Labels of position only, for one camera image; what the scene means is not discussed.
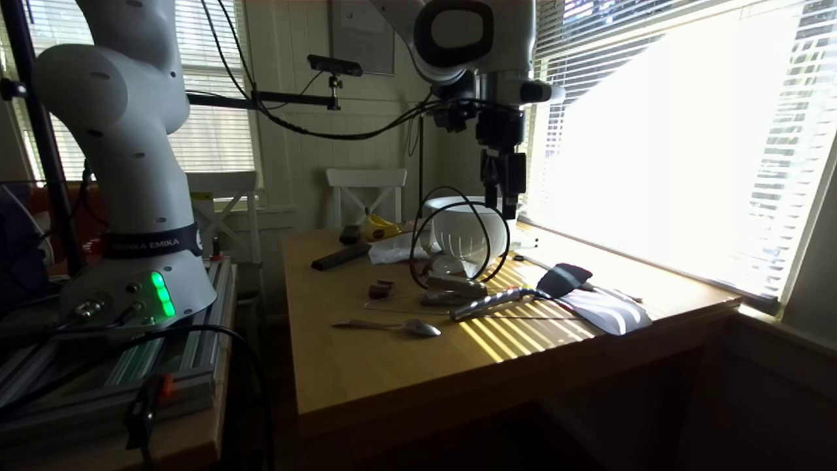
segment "metal spoon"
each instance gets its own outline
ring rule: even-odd
[[[440,339],[441,335],[441,331],[428,324],[427,320],[407,320],[402,324],[344,320],[344,323],[334,323],[333,328],[336,328],[336,331],[397,331],[397,333],[414,335],[414,339]]]

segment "metal rod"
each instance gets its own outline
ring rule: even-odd
[[[336,110],[334,96],[308,96],[308,94],[276,94],[276,93],[258,93],[258,103],[289,103],[289,106],[319,106]],[[187,94],[191,106],[210,106],[210,107],[242,107],[242,110],[257,110],[253,100],[238,100],[238,96],[216,96],[216,94]]]
[[[34,48],[30,48],[30,38],[29,38],[27,10],[23,10],[20,0],[2,0],[0,5],[2,5],[7,42],[13,51],[16,66],[19,66],[19,77],[29,87]],[[67,272],[78,276],[83,267],[83,257],[81,257],[78,234],[75,234],[75,226],[70,218],[70,199],[64,193],[64,176],[63,176],[49,114],[44,110],[44,106],[34,94],[27,94],[23,100],[27,100],[27,110],[29,110],[29,121],[30,121],[34,144],[37,144],[37,153],[42,159],[42,171],[46,178],[53,229],[57,230],[57,239],[61,239],[63,251],[67,257]]]

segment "floor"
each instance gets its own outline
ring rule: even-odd
[[[276,468],[305,471],[296,456],[292,437],[292,376],[288,328],[271,318],[253,341],[266,363],[275,464]],[[233,379],[227,396],[225,460],[216,468],[262,468],[265,464],[265,407],[242,354],[233,350]],[[348,468],[369,471],[594,471],[594,465],[565,447],[568,441],[544,421],[534,409],[488,416],[475,425],[427,437],[420,443],[381,454]]]

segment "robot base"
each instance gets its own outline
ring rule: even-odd
[[[214,305],[202,257],[105,260],[61,293],[64,328],[163,331]]]

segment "wooden table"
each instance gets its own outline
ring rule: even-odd
[[[445,308],[419,307],[420,289],[406,265],[353,260],[326,272],[312,260],[334,250],[336,234],[296,234],[282,243],[296,376],[297,435],[312,460],[353,460],[406,441],[506,410],[529,400],[573,392],[597,379],[700,348],[738,301],[728,290],[550,236],[554,263],[588,267],[594,281],[641,295],[654,324],[612,339],[551,301],[446,323]],[[537,284],[544,269],[506,263],[488,286]],[[393,284],[370,301],[369,286]],[[428,320],[441,339],[334,331],[340,320]]]

